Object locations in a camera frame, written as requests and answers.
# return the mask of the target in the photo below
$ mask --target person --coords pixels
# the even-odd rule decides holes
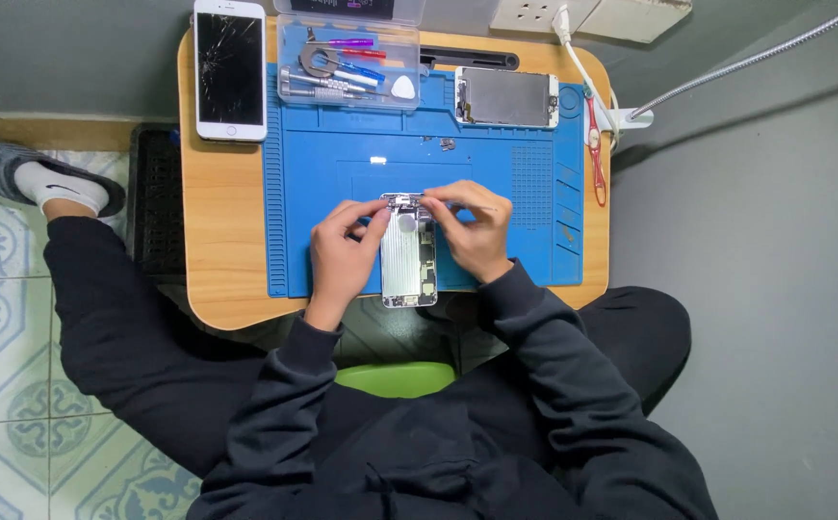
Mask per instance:
[[[312,229],[312,297],[266,353],[198,330],[141,275],[96,219],[123,207],[116,183],[0,143],[0,195],[48,220],[69,378],[204,479],[189,520],[716,517],[695,459],[642,410],[688,355],[684,308],[621,288],[575,312],[507,257],[512,205],[479,184],[422,204],[509,351],[416,399],[333,383],[384,201],[344,201]]]

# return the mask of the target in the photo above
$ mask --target cracked screen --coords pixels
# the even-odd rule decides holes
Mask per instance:
[[[262,19],[197,13],[200,120],[262,125]]]

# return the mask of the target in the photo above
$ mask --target blue silicone repair mat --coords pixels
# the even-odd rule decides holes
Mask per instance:
[[[310,293],[309,230],[344,199],[476,181],[514,206],[508,255],[538,285],[582,282],[582,88],[561,83],[554,130],[460,125],[454,74],[432,71],[414,112],[284,104],[268,65],[263,145],[268,293]],[[455,148],[443,151],[442,138]],[[436,234],[438,290],[471,289]],[[380,292],[380,262],[363,291]]]

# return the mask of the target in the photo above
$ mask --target black plastic crate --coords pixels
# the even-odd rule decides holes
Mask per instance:
[[[185,280],[178,128],[146,123],[130,136],[127,251],[143,273],[163,283]]]

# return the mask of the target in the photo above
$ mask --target black hoodie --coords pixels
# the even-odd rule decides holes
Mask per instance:
[[[562,483],[502,453],[463,405],[422,398],[401,400],[315,466],[309,442],[340,331],[298,317],[233,417],[227,455],[188,520],[716,518],[698,463],[644,418],[575,311],[517,261],[480,296],[492,330],[528,369]]]

